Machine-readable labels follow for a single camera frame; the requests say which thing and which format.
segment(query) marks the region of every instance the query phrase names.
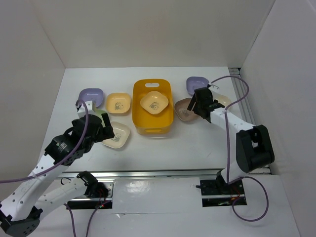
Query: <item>white wall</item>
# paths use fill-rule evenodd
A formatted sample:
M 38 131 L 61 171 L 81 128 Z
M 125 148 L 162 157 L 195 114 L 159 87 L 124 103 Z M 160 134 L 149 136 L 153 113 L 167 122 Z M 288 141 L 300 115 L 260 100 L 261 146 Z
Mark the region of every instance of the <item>white wall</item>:
M 30 0 L 67 68 L 244 62 L 275 0 Z
M 241 70 L 299 231 L 315 236 L 316 0 L 276 0 Z
M 65 67 L 25 0 L 0 1 L 0 180 L 38 161 Z M 0 185 L 0 200 L 17 184 Z

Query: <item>purple plate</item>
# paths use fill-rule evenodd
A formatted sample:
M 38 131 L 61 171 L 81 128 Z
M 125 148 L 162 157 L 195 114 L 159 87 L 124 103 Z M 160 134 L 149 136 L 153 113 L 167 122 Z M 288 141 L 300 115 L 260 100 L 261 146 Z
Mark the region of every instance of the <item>purple plate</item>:
M 208 79 L 203 77 L 189 77 L 187 79 L 187 91 L 190 95 L 194 95 L 194 90 L 207 87 Z
M 95 107 L 99 107 L 103 102 L 103 90 L 98 88 L 87 88 L 80 92 L 79 98 L 83 101 L 92 100 L 95 103 Z

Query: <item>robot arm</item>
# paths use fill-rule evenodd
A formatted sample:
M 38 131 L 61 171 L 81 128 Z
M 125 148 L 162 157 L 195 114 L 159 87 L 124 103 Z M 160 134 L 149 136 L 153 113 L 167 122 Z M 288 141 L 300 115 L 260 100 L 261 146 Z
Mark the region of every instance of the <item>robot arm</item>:
M 195 114 L 226 131 L 226 110 L 222 104 L 213 100 L 209 88 L 195 90 L 188 110 L 194 111 Z M 265 126 L 255 126 L 229 111 L 226 113 L 230 132 L 230 180 L 227 180 L 228 168 L 225 168 L 217 174 L 218 186 L 230 184 L 254 169 L 264 167 L 275 160 L 269 133 Z
M 73 127 L 67 129 L 63 135 L 55 137 L 45 149 L 45 154 L 30 173 L 34 179 L 23 182 L 9 197 L 0 203 L 0 222 L 5 233 L 13 237 L 28 236 L 39 225 L 47 214 L 54 209 L 78 196 L 97 197 L 97 191 L 103 190 L 107 195 L 108 190 L 103 183 L 89 172 L 78 174 L 71 182 L 43 195 L 48 186 L 78 158 L 91 150 L 96 142 L 113 138 L 108 115 L 102 114 L 105 127 L 97 116 L 93 115 L 93 103 L 87 102 L 89 117 L 88 127 L 82 143 L 76 152 L 62 165 L 36 176 L 49 169 L 65 158 L 77 145 L 85 125 L 85 110 L 83 106 L 78 108 L 79 119 L 72 121 Z

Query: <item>yellow basket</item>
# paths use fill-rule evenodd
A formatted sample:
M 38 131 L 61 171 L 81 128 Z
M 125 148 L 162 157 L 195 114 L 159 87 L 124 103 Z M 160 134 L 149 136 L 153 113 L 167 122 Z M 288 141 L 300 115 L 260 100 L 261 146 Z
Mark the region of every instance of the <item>yellow basket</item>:
M 147 87 L 148 83 L 159 86 Z M 159 91 L 169 100 L 168 106 L 159 114 L 148 113 L 140 105 L 140 100 L 151 91 Z M 165 134 L 170 131 L 173 122 L 173 102 L 170 83 L 164 79 L 144 79 L 134 84 L 133 89 L 133 123 L 139 134 Z

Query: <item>gray wall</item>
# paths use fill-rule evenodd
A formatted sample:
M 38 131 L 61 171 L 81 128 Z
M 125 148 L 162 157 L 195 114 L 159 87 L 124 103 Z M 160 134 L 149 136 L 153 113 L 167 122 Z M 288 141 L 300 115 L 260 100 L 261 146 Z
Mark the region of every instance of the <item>gray wall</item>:
M 315 236 L 316 1 L 276 0 L 241 74 L 265 124 L 299 231 Z
M 65 67 L 25 0 L 0 1 L 0 179 L 38 161 Z M 0 185 L 0 200 L 17 184 Z
M 244 62 L 275 0 L 30 0 L 67 68 Z

